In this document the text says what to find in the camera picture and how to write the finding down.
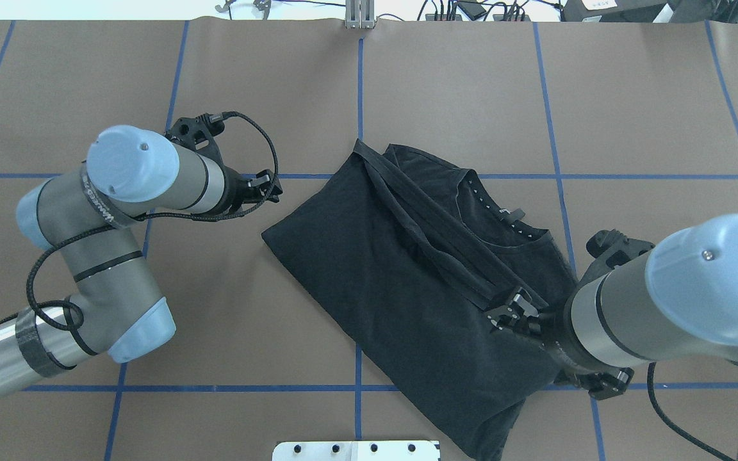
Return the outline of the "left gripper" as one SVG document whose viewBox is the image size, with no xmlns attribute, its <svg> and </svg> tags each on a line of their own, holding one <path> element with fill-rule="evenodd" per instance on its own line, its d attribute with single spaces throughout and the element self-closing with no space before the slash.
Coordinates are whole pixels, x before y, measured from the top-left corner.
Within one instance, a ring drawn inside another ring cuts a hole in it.
<svg viewBox="0 0 738 461">
<path fill-rule="evenodd" d="M 225 166 L 215 136 L 225 129 L 223 114 L 182 117 L 164 132 L 176 152 L 177 172 L 164 192 L 164 207 L 190 215 L 234 215 L 244 204 L 279 202 L 282 186 L 266 169 L 252 180 Z"/>
</svg>

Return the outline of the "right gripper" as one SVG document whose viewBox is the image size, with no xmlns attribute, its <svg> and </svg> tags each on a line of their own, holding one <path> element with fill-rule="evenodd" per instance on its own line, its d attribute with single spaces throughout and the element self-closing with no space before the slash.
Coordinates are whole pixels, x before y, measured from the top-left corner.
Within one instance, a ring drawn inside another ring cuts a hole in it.
<svg viewBox="0 0 738 461">
<path fill-rule="evenodd" d="M 618 335 L 619 323 L 609 321 L 609 313 L 615 317 L 627 313 L 630 300 L 609 305 L 603 289 L 615 269 L 653 248 L 653 243 L 616 229 L 598 231 L 586 244 L 594 260 L 565 303 L 540 312 L 525 288 L 510 289 L 505 291 L 504 306 L 484 312 L 490 333 L 539 339 L 561 368 L 554 385 L 585 390 L 597 401 L 622 396 L 633 379 L 632 368 L 653 359 L 629 347 Z"/>
</svg>

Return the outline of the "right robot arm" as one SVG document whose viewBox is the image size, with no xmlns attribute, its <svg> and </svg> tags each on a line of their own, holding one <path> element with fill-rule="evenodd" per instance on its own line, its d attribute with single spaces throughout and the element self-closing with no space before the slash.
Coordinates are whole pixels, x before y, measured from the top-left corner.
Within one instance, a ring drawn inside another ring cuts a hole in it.
<svg viewBox="0 0 738 461">
<path fill-rule="evenodd" d="M 541 347 L 562 368 L 556 383 L 586 390 L 594 400 L 621 396 L 633 368 L 647 365 L 648 400 L 660 420 L 726 460 L 665 414 L 654 368 L 697 355 L 738 367 L 738 214 L 677 231 L 659 244 L 601 230 L 587 251 L 593 262 L 558 307 L 520 286 L 495 295 L 483 312 L 494 331 Z"/>
</svg>

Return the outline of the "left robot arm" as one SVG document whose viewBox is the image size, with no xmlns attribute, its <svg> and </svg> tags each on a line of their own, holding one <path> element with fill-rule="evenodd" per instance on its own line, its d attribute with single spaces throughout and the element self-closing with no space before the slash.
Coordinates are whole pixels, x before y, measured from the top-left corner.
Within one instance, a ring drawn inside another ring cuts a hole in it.
<svg viewBox="0 0 738 461">
<path fill-rule="evenodd" d="M 0 321 L 0 399 L 101 353 L 126 364 L 176 333 L 167 298 L 132 228 L 156 218 L 221 222 L 278 202 L 277 169 L 244 178 L 216 141 L 237 111 L 179 118 L 164 133 L 115 125 L 77 170 L 18 202 L 17 225 L 41 249 L 26 306 Z"/>
</svg>

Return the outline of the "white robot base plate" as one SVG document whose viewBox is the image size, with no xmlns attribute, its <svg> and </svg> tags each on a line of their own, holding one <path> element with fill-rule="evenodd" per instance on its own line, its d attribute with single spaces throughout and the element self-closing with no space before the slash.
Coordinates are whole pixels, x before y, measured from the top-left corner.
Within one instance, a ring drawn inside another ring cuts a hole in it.
<svg viewBox="0 0 738 461">
<path fill-rule="evenodd" d="M 272 460 L 441 460 L 438 441 L 287 441 L 279 443 Z"/>
</svg>

